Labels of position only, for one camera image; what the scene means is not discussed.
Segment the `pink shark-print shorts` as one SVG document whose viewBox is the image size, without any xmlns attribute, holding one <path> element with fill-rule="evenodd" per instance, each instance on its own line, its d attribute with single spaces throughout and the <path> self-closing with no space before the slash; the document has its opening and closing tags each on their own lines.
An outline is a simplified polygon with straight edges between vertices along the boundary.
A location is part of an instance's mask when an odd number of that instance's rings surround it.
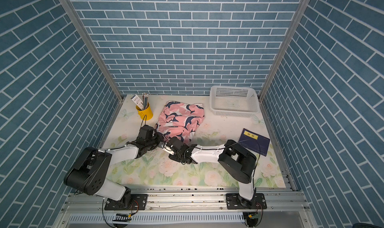
<svg viewBox="0 0 384 228">
<path fill-rule="evenodd" d="M 157 131 L 163 134 L 166 141 L 176 137 L 184 144 L 189 144 L 204 118 L 205 110 L 201 103 L 169 101 L 159 115 Z"/>
</svg>

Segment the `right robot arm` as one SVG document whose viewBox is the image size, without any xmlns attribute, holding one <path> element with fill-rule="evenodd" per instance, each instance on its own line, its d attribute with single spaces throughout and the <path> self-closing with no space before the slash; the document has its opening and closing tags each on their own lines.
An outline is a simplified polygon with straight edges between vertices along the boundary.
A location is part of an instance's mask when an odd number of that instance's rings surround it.
<svg viewBox="0 0 384 228">
<path fill-rule="evenodd" d="M 219 146 L 186 145 L 178 138 L 171 138 L 162 145 L 169 158 L 183 164 L 220 164 L 239 184 L 239 192 L 226 194 L 229 210 L 265 210 L 267 204 L 263 194 L 254 187 L 254 173 L 258 158 L 239 142 L 227 140 Z"/>
</svg>

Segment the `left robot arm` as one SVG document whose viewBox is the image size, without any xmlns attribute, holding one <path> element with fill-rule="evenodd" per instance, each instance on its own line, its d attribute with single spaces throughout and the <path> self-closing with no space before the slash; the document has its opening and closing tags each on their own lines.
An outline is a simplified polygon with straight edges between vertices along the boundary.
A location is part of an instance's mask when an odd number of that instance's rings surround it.
<svg viewBox="0 0 384 228">
<path fill-rule="evenodd" d="M 85 148 L 64 177 L 64 184 L 89 196 L 106 198 L 106 210 L 127 210 L 136 203 L 131 189 L 107 179 L 109 168 L 117 163 L 142 157 L 163 141 L 163 135 L 144 125 L 134 141 L 123 146 Z"/>
</svg>

